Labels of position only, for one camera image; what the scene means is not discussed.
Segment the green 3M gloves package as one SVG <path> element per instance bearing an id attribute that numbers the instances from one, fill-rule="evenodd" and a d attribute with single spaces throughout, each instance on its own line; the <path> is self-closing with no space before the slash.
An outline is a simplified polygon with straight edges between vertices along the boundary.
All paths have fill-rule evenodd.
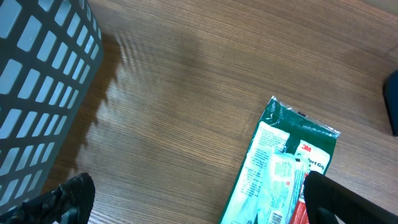
<path id="1" fill-rule="evenodd" d="M 311 171 L 326 173 L 339 135 L 335 129 L 307 118 L 272 97 L 257 122 L 220 223 L 259 223 L 257 203 L 273 152 L 301 154 L 308 162 L 304 181 Z"/>

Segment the red white tube package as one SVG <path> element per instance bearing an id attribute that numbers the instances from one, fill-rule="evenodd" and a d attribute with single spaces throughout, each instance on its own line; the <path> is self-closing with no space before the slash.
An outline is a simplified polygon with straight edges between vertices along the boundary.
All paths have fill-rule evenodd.
<path id="1" fill-rule="evenodd" d="M 304 186 L 302 186 L 302 189 L 300 191 L 294 213 L 292 215 L 292 218 L 290 219 L 290 224 L 309 224 L 303 190 Z"/>

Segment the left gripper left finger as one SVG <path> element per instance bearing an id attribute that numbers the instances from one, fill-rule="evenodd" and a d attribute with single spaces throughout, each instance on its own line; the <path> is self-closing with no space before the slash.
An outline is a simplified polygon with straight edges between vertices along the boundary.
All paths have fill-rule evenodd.
<path id="1" fill-rule="evenodd" d="M 87 224 L 95 201 L 92 177 L 83 172 L 56 189 L 46 192 L 3 213 L 5 224 Z"/>

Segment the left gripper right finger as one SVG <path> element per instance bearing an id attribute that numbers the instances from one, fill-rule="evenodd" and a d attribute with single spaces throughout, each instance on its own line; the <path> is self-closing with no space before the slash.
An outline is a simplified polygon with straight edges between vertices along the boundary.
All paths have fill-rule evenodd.
<path id="1" fill-rule="evenodd" d="M 370 202 L 317 171 L 304 180 L 304 199 L 310 224 L 397 224 L 397 215 Z"/>

